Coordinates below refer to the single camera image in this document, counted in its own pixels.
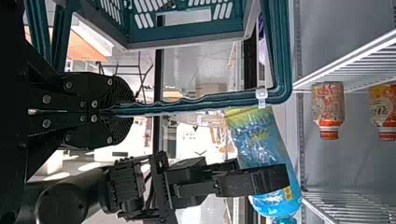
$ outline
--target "metal bolt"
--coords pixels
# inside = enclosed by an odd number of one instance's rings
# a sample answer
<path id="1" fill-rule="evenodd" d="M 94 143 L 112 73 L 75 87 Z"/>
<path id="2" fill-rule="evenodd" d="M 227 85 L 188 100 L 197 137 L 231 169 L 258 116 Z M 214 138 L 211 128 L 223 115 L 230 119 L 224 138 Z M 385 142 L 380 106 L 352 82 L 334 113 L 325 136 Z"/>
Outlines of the metal bolt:
<path id="1" fill-rule="evenodd" d="M 73 88 L 73 82 L 66 82 L 66 88 L 67 89 L 72 89 Z"/>
<path id="2" fill-rule="evenodd" d="M 92 101 L 92 107 L 96 108 L 98 106 L 98 102 L 97 101 Z"/>
<path id="3" fill-rule="evenodd" d="M 50 103 L 50 100 L 51 100 L 51 97 L 50 97 L 50 95 L 45 95 L 45 96 L 43 96 L 43 103 L 44 104 L 49 104 Z"/>
<path id="4" fill-rule="evenodd" d="M 96 121 L 98 121 L 98 117 L 96 115 L 92 115 L 91 121 L 92 123 L 95 123 Z"/>
<path id="5" fill-rule="evenodd" d="M 49 127 L 50 127 L 50 120 L 49 119 L 44 119 L 43 128 L 48 129 Z"/>
<path id="6" fill-rule="evenodd" d="M 67 134 L 66 137 L 64 138 L 64 141 L 70 142 L 70 140 L 72 140 L 72 135 L 71 134 Z"/>

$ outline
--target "plastic bottle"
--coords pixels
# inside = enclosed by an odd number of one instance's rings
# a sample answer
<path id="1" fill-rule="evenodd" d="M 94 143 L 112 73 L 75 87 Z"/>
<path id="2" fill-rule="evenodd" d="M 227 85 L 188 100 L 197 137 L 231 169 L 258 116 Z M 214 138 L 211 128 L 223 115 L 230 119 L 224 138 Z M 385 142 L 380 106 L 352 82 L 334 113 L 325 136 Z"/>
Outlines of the plastic bottle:
<path id="1" fill-rule="evenodd" d="M 288 168 L 290 186 L 250 196 L 254 209 L 264 217 L 272 217 L 275 224 L 296 223 L 293 216 L 301 206 L 302 195 L 272 107 L 229 110 L 225 117 L 242 168 L 280 163 Z"/>

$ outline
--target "bottle label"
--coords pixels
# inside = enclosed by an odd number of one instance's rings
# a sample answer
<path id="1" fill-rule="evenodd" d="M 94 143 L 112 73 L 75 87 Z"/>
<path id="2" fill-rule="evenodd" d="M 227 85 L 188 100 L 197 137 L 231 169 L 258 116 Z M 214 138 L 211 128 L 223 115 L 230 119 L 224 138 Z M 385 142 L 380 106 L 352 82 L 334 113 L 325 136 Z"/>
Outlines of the bottle label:
<path id="1" fill-rule="evenodd" d="M 291 186 L 288 186 L 287 188 L 283 189 L 283 191 L 285 192 L 286 201 L 293 200 L 293 194 L 291 193 Z"/>
<path id="2" fill-rule="evenodd" d="M 390 99 L 386 97 L 379 97 L 370 101 L 370 110 L 372 123 L 382 127 L 384 121 L 392 113 L 393 105 Z"/>

